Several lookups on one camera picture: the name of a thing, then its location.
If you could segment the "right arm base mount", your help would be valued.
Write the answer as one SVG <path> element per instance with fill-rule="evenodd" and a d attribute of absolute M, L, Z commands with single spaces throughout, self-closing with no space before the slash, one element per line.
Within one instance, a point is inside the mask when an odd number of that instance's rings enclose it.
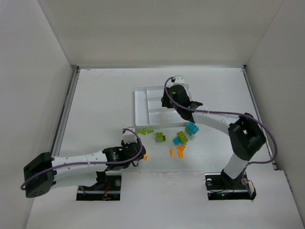
<path fill-rule="evenodd" d="M 254 200 L 257 195 L 254 183 L 246 174 L 226 183 L 220 173 L 206 173 L 205 186 L 208 200 Z"/>

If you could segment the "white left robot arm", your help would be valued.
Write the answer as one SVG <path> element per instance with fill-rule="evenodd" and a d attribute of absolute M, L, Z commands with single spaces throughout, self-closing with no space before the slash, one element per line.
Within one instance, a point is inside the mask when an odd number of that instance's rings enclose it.
<path fill-rule="evenodd" d="M 145 156 L 140 141 L 121 142 L 120 146 L 81 156 L 41 153 L 23 168 L 24 183 L 20 188 L 27 198 L 36 198 L 57 187 L 99 186 L 105 183 L 106 172 L 135 167 Z"/>

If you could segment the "teal and green duplo stack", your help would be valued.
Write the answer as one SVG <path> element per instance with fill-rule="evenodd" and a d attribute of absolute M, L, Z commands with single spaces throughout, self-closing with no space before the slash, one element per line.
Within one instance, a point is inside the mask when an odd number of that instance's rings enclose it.
<path fill-rule="evenodd" d="M 185 127 L 185 131 L 188 135 L 194 135 L 199 131 L 199 127 L 194 123 L 189 122 Z"/>

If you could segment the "green duplo brick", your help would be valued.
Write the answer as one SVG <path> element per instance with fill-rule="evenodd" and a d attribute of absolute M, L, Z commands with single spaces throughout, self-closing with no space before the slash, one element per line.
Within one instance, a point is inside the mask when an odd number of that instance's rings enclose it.
<path fill-rule="evenodd" d="M 188 143 L 188 138 L 183 131 L 178 132 L 177 136 L 183 145 Z"/>

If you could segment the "orange lego pieces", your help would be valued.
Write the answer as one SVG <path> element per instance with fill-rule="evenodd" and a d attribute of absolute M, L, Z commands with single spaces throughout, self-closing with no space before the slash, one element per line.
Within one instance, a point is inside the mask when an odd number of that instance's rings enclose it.
<path fill-rule="evenodd" d="M 185 145 L 183 145 L 183 146 L 177 146 L 177 155 L 179 156 L 179 158 L 183 158 L 183 156 L 184 156 L 184 151 L 185 151 L 185 149 L 186 149 L 186 146 Z M 174 149 L 171 149 L 170 150 L 170 155 L 171 156 L 175 156 L 175 151 L 174 151 Z"/>

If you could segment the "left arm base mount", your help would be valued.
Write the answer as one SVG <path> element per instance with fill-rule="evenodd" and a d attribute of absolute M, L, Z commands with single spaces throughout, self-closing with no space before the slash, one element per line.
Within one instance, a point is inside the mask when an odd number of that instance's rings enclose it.
<path fill-rule="evenodd" d="M 92 186 L 78 187 L 77 201 L 119 201 L 121 199 L 121 174 L 106 174 Z"/>

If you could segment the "teal duplo brick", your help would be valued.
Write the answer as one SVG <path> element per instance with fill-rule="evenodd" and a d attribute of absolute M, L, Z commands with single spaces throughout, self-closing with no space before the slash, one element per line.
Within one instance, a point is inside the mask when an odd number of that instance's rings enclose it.
<path fill-rule="evenodd" d="M 173 139 L 173 143 L 175 146 L 178 146 L 178 145 L 182 144 L 182 141 L 179 137 L 176 137 Z"/>

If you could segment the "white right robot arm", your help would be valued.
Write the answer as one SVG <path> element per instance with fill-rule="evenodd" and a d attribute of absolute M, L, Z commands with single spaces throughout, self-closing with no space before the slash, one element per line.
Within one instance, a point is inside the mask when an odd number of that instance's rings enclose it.
<path fill-rule="evenodd" d="M 199 112 L 198 107 L 203 104 L 190 100 L 181 84 L 165 87 L 161 102 L 162 107 L 175 109 L 182 119 L 194 125 L 206 125 L 229 136 L 233 155 L 221 171 L 224 183 L 232 184 L 239 179 L 248 162 L 266 143 L 266 137 L 252 115 Z"/>

